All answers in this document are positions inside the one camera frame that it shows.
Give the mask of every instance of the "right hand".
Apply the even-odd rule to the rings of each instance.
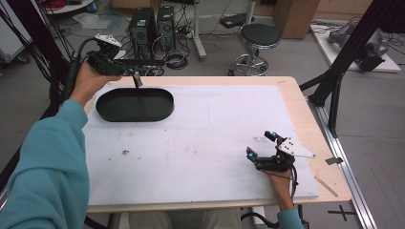
[[[81,64],[75,82],[75,89],[70,99],[75,100],[84,107],[92,99],[93,95],[102,89],[109,81],[118,81],[122,76],[118,75],[101,75],[93,69],[88,63]]]

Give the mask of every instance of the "teal sleeve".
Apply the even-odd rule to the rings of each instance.
[[[67,100],[36,122],[20,151],[0,212],[1,228],[82,228],[89,202],[83,108]]]
[[[279,220],[280,229],[302,229],[300,217],[298,216],[297,209],[289,209],[281,211],[277,214]]]

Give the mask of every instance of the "black oval tray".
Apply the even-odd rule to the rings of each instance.
[[[174,110],[173,95],[157,88],[121,88],[103,94],[96,103],[101,118],[110,122],[161,121]]]

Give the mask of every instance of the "chair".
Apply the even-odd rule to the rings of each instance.
[[[249,24],[241,29],[242,42],[251,48],[250,54],[236,58],[228,75],[235,71],[244,75],[267,75],[268,63],[259,56],[259,50],[271,50],[280,42],[280,33],[275,27],[264,24]]]

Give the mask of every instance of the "desktop computer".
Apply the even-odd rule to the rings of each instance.
[[[161,6],[157,18],[160,33],[160,49],[171,51],[176,49],[175,9],[171,6]]]
[[[136,59],[154,59],[158,29],[152,8],[137,8],[128,26]]]

